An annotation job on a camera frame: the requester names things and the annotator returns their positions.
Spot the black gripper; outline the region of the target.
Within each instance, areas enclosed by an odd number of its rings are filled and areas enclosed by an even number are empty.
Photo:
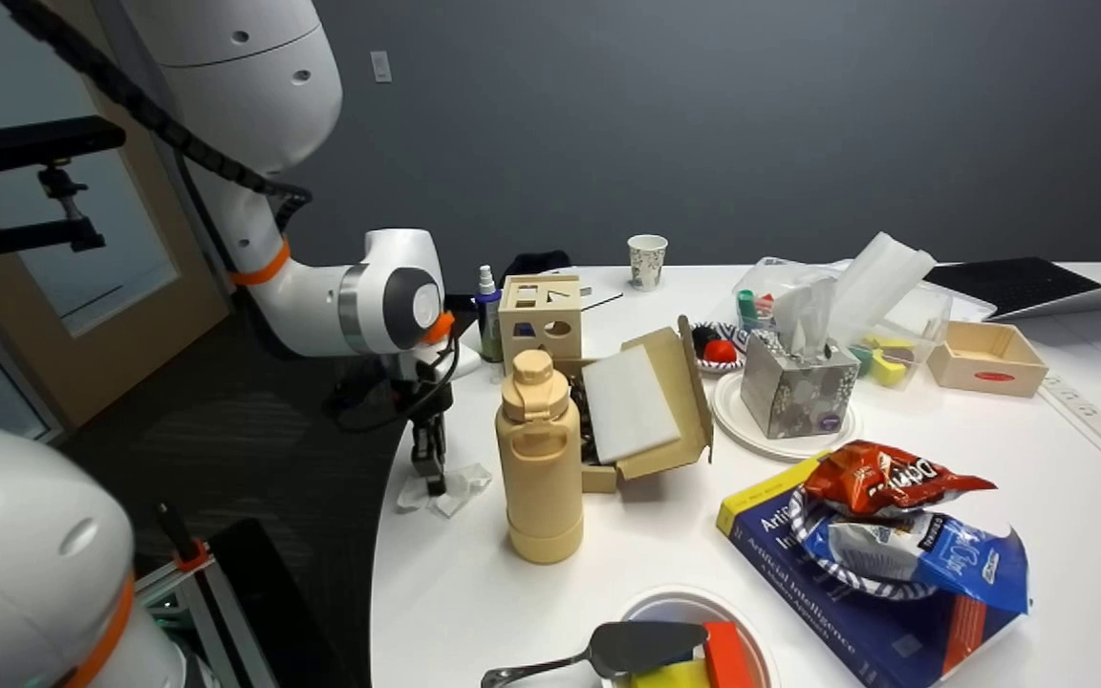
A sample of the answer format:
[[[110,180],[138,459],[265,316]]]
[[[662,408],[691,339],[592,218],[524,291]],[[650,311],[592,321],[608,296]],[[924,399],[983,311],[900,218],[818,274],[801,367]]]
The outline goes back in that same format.
[[[445,413],[453,408],[453,373],[414,354],[397,359],[397,408],[414,424],[414,468],[427,482],[427,496],[446,495],[445,475]]]

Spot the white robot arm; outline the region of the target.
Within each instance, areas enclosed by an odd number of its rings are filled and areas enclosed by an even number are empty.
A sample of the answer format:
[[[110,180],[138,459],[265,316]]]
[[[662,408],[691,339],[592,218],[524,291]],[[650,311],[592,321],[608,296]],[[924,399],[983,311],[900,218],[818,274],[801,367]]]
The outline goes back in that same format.
[[[414,354],[445,335],[445,274],[426,228],[374,228],[351,264],[314,266],[282,180],[339,117],[339,69],[314,0],[116,0],[152,83],[105,49],[82,0],[0,0],[0,139],[36,163],[152,134],[193,162],[209,212],[186,224],[156,170],[124,158],[110,191],[58,223],[0,224],[19,333],[88,379],[60,408],[101,413],[223,316],[236,286],[301,359]],[[28,207],[0,186],[0,215]],[[209,668],[172,642],[133,586],[133,524],[74,459],[0,430],[0,688],[186,688]]]

